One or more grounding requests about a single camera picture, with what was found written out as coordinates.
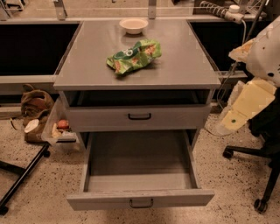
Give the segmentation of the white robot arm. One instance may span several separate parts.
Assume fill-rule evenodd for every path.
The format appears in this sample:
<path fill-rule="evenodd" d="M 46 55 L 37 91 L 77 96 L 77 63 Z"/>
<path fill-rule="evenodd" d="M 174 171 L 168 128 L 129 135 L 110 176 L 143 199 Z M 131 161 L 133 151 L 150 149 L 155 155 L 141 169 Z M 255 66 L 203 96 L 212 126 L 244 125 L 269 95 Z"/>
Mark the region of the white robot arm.
<path fill-rule="evenodd" d="M 253 79 L 238 81 L 222 110 L 216 131 L 227 135 L 241 128 L 276 98 L 280 87 L 280 16 L 229 53 L 229 57 L 246 64 Z"/>

